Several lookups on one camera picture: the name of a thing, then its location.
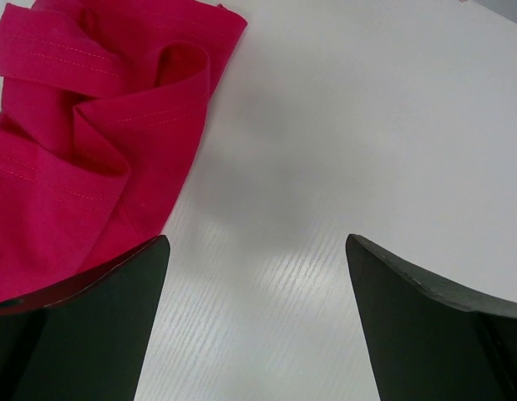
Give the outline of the magenta t shirt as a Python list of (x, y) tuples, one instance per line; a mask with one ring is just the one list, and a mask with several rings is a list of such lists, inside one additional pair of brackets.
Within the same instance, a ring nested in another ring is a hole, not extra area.
[(199, 1), (4, 8), (0, 302), (161, 233), (246, 25)]

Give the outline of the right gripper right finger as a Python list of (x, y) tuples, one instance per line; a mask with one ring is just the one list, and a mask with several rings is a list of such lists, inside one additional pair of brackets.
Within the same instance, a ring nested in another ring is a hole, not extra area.
[(517, 400), (517, 302), (346, 241), (348, 270), (381, 400)]

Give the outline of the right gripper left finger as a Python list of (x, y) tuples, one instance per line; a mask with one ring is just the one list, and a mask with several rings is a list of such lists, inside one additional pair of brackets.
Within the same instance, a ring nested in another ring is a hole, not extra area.
[(0, 400), (134, 399), (169, 258), (157, 236), (0, 302)]

